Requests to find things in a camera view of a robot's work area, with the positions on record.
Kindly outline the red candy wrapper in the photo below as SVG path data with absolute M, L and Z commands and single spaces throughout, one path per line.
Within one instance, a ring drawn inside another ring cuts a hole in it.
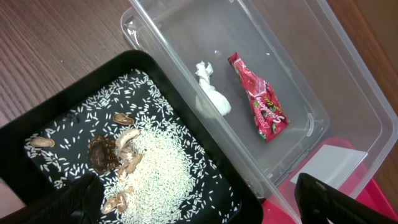
M 265 142 L 277 137 L 290 123 L 272 85 L 252 72 L 237 52 L 228 58 L 249 100 L 254 123 Z

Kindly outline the rice and food scraps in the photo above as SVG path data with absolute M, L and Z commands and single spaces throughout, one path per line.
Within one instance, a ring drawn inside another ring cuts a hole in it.
M 118 174 L 125 160 L 96 165 L 90 146 L 107 146 L 130 125 L 139 135 L 129 143 L 141 160 Z M 133 69 L 24 141 L 24 151 L 57 189 L 85 174 L 104 186 L 100 223 L 227 223 L 241 201 L 145 72 Z

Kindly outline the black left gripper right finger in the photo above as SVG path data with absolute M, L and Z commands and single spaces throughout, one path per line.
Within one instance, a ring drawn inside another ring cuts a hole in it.
M 298 175 L 294 194 L 303 224 L 397 224 L 307 173 Z

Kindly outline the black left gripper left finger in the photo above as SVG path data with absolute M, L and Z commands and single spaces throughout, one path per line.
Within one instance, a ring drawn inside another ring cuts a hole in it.
M 1 224 L 98 223 L 104 186 L 85 174 L 49 196 L 1 218 Z

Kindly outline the white tissue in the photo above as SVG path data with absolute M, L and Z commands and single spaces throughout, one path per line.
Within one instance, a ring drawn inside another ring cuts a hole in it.
M 197 71 L 195 74 L 198 76 L 198 84 L 210 101 L 215 105 L 216 109 L 221 113 L 221 115 L 227 115 L 231 111 L 231 105 L 229 101 L 210 83 L 210 76 L 213 74 L 213 67 L 211 63 L 205 63 L 204 61 L 201 61 L 200 63 L 196 64 L 196 68 Z

